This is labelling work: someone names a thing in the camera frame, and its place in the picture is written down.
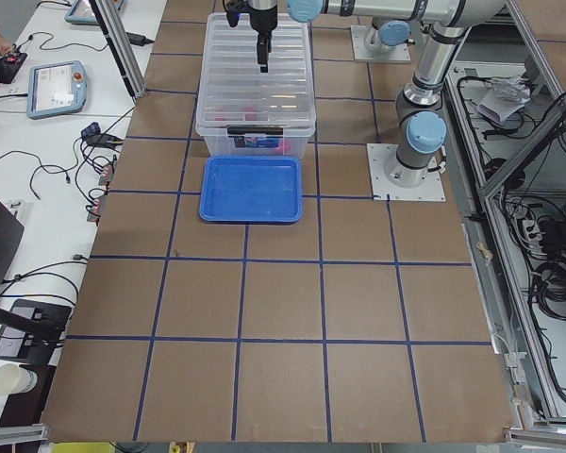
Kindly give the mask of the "person hand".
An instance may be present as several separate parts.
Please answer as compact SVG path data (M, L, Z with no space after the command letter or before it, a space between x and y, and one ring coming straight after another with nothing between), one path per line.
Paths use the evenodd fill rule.
M12 43L7 41L0 41L0 56L4 56L12 48Z

